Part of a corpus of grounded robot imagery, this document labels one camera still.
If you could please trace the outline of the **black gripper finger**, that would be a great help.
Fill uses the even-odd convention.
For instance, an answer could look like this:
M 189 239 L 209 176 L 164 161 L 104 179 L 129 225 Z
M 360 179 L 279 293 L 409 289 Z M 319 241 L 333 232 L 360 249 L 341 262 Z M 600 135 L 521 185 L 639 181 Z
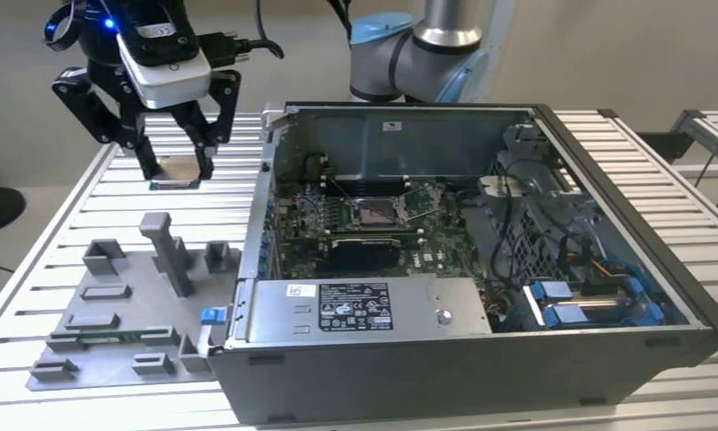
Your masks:
M 207 120 L 197 101 L 188 101 L 172 108 L 172 116 L 195 145 L 199 179 L 212 178 L 213 154 L 219 144 L 229 142 L 241 87 L 241 74 L 236 70 L 213 72 L 208 94 L 219 105 L 215 122 Z
M 151 180 L 159 174 L 159 162 L 145 135 L 148 108 L 124 67 L 69 67 L 53 81 L 52 90 L 92 137 L 128 150 Z

